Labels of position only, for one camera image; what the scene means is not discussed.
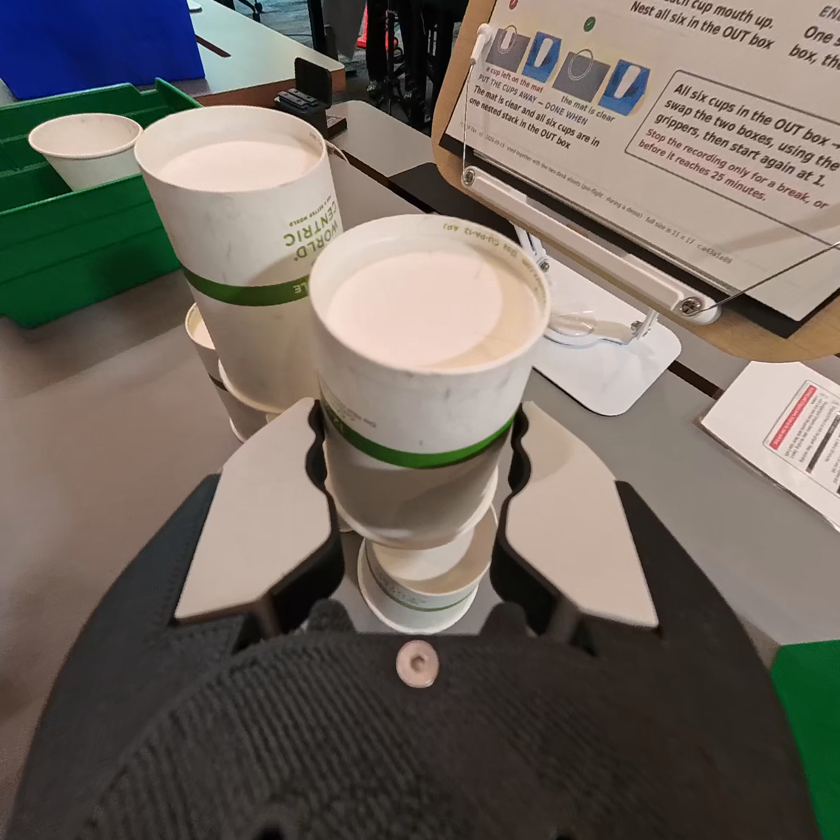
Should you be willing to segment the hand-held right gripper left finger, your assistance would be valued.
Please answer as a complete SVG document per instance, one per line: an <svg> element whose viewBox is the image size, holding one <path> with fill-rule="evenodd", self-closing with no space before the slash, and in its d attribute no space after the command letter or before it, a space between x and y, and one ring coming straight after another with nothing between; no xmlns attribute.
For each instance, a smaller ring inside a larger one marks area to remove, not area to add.
<svg viewBox="0 0 840 840"><path fill-rule="evenodd" d="M317 400L300 399L227 461L174 618L252 616L266 636L291 634L343 579L338 516L326 489Z"/></svg>

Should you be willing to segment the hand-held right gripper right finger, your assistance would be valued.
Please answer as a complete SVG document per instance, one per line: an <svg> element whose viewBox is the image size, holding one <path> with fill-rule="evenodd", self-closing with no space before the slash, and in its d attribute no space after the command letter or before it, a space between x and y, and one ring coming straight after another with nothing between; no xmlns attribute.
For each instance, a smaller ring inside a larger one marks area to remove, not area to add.
<svg viewBox="0 0 840 840"><path fill-rule="evenodd" d="M500 511L496 593L536 635L571 637L594 618L659 625L616 479L599 456L534 402L511 431L511 494Z"/></svg>

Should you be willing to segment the white paper cup green band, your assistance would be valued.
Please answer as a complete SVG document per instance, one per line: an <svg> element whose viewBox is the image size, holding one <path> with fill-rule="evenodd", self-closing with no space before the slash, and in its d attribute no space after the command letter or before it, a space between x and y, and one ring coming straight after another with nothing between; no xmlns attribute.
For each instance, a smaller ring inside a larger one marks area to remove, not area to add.
<svg viewBox="0 0 840 840"><path fill-rule="evenodd" d="M84 112L33 128L28 144L74 192L140 174L134 145L139 123L118 114Z"/></svg>
<svg viewBox="0 0 840 840"><path fill-rule="evenodd" d="M308 280L343 231L321 133L277 110L196 108L134 152L223 383L265 413L317 398Z"/></svg>
<svg viewBox="0 0 840 840"><path fill-rule="evenodd" d="M196 304L192 304L185 316L185 330L225 407L234 435L244 443L266 425L266 414L240 402L223 383L214 343Z"/></svg>
<svg viewBox="0 0 840 840"><path fill-rule="evenodd" d="M399 550L454 541L495 496L548 326L545 273L489 227L402 215L339 235L308 288L342 518Z"/></svg>
<svg viewBox="0 0 840 840"><path fill-rule="evenodd" d="M498 519L489 509L477 525L433 549L393 549L361 542L357 576L367 606L402 634L438 634L463 618L490 567Z"/></svg>

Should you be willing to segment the green plastic bin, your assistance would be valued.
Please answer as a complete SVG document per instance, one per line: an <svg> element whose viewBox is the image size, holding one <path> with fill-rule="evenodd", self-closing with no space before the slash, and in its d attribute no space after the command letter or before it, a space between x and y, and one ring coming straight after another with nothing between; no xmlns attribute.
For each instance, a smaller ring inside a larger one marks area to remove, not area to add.
<svg viewBox="0 0 840 840"><path fill-rule="evenodd" d="M779 648L770 669L822 837L839 838L839 641Z"/></svg>
<svg viewBox="0 0 840 840"><path fill-rule="evenodd" d="M1 109L1 315L36 328L170 274L178 258L141 174L73 192L28 144L39 124L77 112L131 118L143 128L198 101L165 80Z"/></svg>

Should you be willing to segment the white board stand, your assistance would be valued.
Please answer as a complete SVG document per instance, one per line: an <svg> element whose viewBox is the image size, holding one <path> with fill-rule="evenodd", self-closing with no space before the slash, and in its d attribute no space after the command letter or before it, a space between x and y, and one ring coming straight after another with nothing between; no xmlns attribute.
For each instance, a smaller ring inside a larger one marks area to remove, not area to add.
<svg viewBox="0 0 840 840"><path fill-rule="evenodd" d="M475 164L463 187L514 226L549 285L549 324L535 370L591 412L624 414L677 360L681 344L660 315L706 326L710 296L606 243Z"/></svg>

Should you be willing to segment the laminated paper sheet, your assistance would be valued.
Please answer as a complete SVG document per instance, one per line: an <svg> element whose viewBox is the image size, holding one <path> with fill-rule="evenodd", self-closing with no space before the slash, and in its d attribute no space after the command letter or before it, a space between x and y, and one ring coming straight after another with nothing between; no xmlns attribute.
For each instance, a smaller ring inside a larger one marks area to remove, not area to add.
<svg viewBox="0 0 840 840"><path fill-rule="evenodd" d="M699 426L839 530L839 385L802 362L750 362Z"/></svg>

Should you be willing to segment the printed instruction board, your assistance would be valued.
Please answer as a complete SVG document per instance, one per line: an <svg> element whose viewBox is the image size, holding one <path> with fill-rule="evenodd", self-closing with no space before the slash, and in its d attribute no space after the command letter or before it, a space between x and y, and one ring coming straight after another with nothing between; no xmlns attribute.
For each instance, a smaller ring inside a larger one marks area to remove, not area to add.
<svg viewBox="0 0 840 840"><path fill-rule="evenodd" d="M472 196L488 24L468 165L710 296L716 321L680 321L720 350L838 354L838 21L838 2L469 2L435 162Z"/></svg>

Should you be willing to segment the black charging hub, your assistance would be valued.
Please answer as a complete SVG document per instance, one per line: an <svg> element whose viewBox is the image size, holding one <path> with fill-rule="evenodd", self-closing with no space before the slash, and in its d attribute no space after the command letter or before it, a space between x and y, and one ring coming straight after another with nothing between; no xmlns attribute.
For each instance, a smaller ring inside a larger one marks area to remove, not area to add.
<svg viewBox="0 0 840 840"><path fill-rule="evenodd" d="M328 115L333 99L330 71L301 57L295 58L294 67L295 83L275 96L274 109L308 123L325 140L334 139L347 129L347 119Z"/></svg>

